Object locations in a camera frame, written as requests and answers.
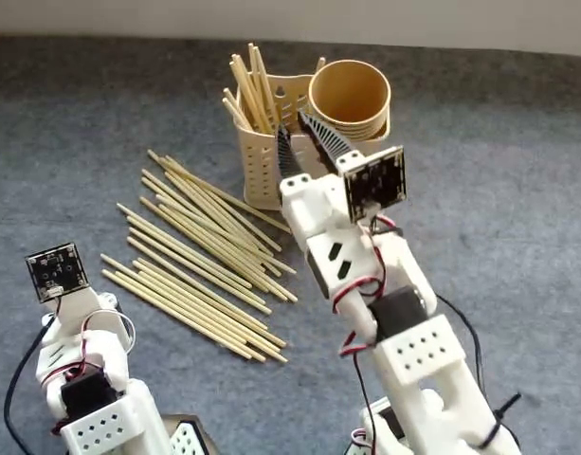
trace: robotic arm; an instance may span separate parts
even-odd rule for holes
[[[89,286],[75,246],[34,254],[27,265],[40,302],[53,312],[42,321],[36,377],[67,453],[215,455],[196,417],[161,416],[146,384],[130,377],[134,324],[113,294]]]
[[[281,127],[282,214],[321,292],[372,350],[387,392],[371,405],[372,420],[367,409],[362,412],[368,439],[374,439],[372,422],[376,429],[372,453],[519,455],[448,320],[435,315],[436,295],[408,243],[391,220],[376,214],[406,197],[403,148],[365,157],[315,118],[301,113],[300,126],[331,173],[317,179],[302,173]],[[372,221],[361,226],[363,219]],[[379,223],[387,230],[376,231]],[[376,289],[366,292],[373,284]],[[425,379],[437,392],[422,390]],[[383,418],[389,413],[395,428]]]

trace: pile of chopsticks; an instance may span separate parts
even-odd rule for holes
[[[229,66],[242,93],[246,110],[249,112],[253,122],[248,120],[244,109],[242,109],[239,101],[228,88],[223,90],[225,95],[223,105],[233,116],[235,122],[245,130],[259,132],[264,135],[273,135],[281,121],[280,111],[273,98],[273,92],[259,47],[249,43],[248,54],[250,72],[248,72],[242,56],[238,54],[231,56]],[[325,64],[326,59],[320,57],[316,72]]]
[[[283,301],[297,301],[268,274],[279,277],[282,271],[296,271],[274,257],[272,250],[280,251],[281,247],[235,208],[283,231],[290,229],[193,175],[170,156],[153,151],[149,151],[149,156],[161,166],[172,187],[143,169],[142,183],[154,192],[156,203],[146,197],[141,197],[140,202],[185,238],[170,234],[118,204],[130,225],[128,243],[149,260],[133,261],[133,270],[103,254],[102,259],[116,269],[103,270],[103,275],[243,358],[264,362],[268,355],[285,363],[287,360],[281,355],[286,344],[283,340],[187,272],[190,270],[269,315],[271,308],[251,289]],[[187,245],[187,239],[212,258]]]

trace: yellow cup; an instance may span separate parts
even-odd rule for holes
[[[309,83],[314,113],[352,140],[376,136],[388,119],[390,102],[385,75],[357,60],[326,64]]]

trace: beige container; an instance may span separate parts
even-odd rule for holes
[[[326,64],[309,83],[314,114],[351,140],[374,137],[387,121],[390,102],[385,75],[357,60]]]
[[[281,121],[291,132],[300,130],[297,113],[299,109],[310,114],[313,111],[309,107],[307,93],[309,82],[313,75],[300,76],[268,76],[276,108]],[[241,91],[238,89],[237,99],[250,124],[254,124],[253,118],[245,109]],[[244,166],[244,199],[252,207],[257,209],[280,209],[280,171],[278,169],[278,155],[276,151],[275,137],[263,135],[240,127],[235,123],[242,151],[242,163]],[[390,134],[390,111],[385,112],[384,121],[379,127],[378,133],[371,135],[370,140],[354,141],[354,146],[364,155],[370,155],[383,149],[382,142]],[[318,152],[311,139],[303,134],[292,135],[293,149],[297,152],[297,159],[301,168],[314,178],[327,173],[326,168],[318,160]]]

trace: gray carpet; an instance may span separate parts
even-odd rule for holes
[[[240,195],[236,138],[221,90],[242,43],[0,39],[0,453],[6,386],[38,330],[23,257],[75,241],[97,290],[118,293],[139,331],[131,373],[162,411],[195,412],[224,454],[337,455],[363,406],[347,334],[289,236],[296,306],[272,302],[290,362],[246,364],[115,288],[99,254],[125,262],[115,201],[137,207],[147,147]],[[581,454],[581,59],[498,51],[264,44],[273,73],[319,55],[382,68],[394,87],[391,143],[407,148],[409,201],[389,210],[436,290],[481,334],[493,404],[525,453]],[[471,341],[456,318],[457,333]],[[381,389],[362,360],[372,398]],[[14,420],[38,454],[62,454],[32,378]]]

